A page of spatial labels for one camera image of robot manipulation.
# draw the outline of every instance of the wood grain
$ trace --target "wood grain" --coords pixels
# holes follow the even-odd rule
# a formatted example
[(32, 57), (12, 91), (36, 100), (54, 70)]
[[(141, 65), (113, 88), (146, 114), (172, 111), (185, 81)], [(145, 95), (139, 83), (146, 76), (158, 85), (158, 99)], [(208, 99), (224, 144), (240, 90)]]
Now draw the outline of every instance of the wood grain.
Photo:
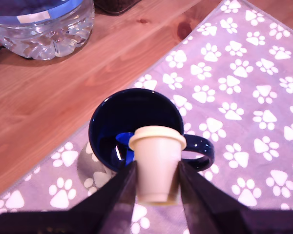
[[(51, 61), (0, 51), (0, 194), (183, 40), (220, 0), (142, 0), (97, 11), (88, 43)], [(251, 0), (293, 28), (293, 0)]]

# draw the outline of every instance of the mug rim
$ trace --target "mug rim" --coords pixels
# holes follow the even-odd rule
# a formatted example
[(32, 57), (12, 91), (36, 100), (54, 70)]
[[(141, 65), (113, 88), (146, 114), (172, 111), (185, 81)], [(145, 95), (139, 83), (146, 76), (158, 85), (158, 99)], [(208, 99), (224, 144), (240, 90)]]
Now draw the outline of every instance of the mug rim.
[(90, 119), (90, 123), (89, 123), (89, 128), (88, 128), (88, 139), (89, 139), (89, 143), (90, 143), (90, 146), (91, 146), (91, 149), (94, 153), (94, 155), (98, 158), (98, 160), (104, 164), (104, 166), (106, 166), (107, 168), (115, 171), (115, 172), (118, 172), (119, 171), (119, 168), (116, 168), (110, 164), (108, 164), (103, 157), (101, 157), (99, 155), (99, 152), (97, 151), (96, 147), (95, 147), (95, 143), (93, 142), (93, 140), (91, 139), (90, 137), (90, 133), (92, 132), (92, 128), (93, 128), (93, 125), (94, 125), (94, 122), (95, 122), (95, 118), (96, 116), (98, 115), (98, 112), (100, 111), (101, 107), (103, 105), (105, 105), (105, 103), (110, 100), (111, 98), (116, 98), (118, 97), (119, 95), (122, 95), (124, 93), (130, 93), (130, 92), (135, 92), (135, 91), (140, 91), (140, 92), (144, 92), (144, 93), (148, 93), (148, 94), (155, 94), (157, 95), (158, 97), (162, 98), (162, 99), (165, 99), (167, 101), (167, 103), (170, 104), (170, 106), (173, 108), (173, 110), (176, 112), (176, 114), (178, 115), (178, 118), (179, 118), (179, 127), (180, 127), (180, 131), (178, 131), (181, 135), (184, 135), (184, 122), (183, 122), (183, 119), (182, 119), (182, 116), (179, 112), (179, 110), (177, 109), (177, 107), (174, 105), (174, 103), (171, 102), (171, 100), (166, 97), (165, 95), (157, 92), (157, 91), (153, 91), (153, 90), (150, 90), (150, 89), (142, 89), (142, 88), (129, 88), (129, 89), (124, 89), (124, 90), (120, 90), (112, 95), (110, 95), (109, 97), (107, 97), (104, 101), (102, 101), (98, 107), (96, 108), (96, 110), (94, 111), (94, 113), (92, 114), (91, 116), (91, 119)]

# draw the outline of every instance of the mug handle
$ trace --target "mug handle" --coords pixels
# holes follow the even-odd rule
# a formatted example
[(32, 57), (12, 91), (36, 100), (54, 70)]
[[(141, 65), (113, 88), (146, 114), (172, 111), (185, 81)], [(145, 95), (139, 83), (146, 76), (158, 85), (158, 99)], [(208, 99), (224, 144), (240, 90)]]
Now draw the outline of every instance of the mug handle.
[(187, 146), (184, 151), (196, 152), (203, 154), (201, 158), (186, 159), (183, 158), (182, 161), (188, 163), (196, 171), (203, 171), (209, 168), (215, 161), (215, 151), (213, 144), (200, 136), (184, 134), (187, 141)]

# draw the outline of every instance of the cup lid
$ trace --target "cup lid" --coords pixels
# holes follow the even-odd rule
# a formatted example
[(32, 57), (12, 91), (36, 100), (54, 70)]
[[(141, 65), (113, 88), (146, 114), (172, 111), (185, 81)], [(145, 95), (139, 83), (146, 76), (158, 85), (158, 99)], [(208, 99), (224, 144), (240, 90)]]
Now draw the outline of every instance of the cup lid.
[(129, 140), (129, 147), (134, 150), (134, 142), (146, 137), (169, 137), (176, 139), (181, 144), (181, 150), (187, 146), (187, 141), (177, 130), (164, 126), (145, 126), (138, 128)]

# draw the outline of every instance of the small paper cup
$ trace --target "small paper cup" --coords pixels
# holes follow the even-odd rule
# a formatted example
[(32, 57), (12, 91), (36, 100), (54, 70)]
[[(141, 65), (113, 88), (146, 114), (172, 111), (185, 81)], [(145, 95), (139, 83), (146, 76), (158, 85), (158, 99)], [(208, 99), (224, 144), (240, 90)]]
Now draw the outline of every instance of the small paper cup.
[(140, 203), (176, 204), (179, 194), (177, 166), (186, 139), (176, 130), (146, 126), (129, 140), (137, 161), (137, 198)]

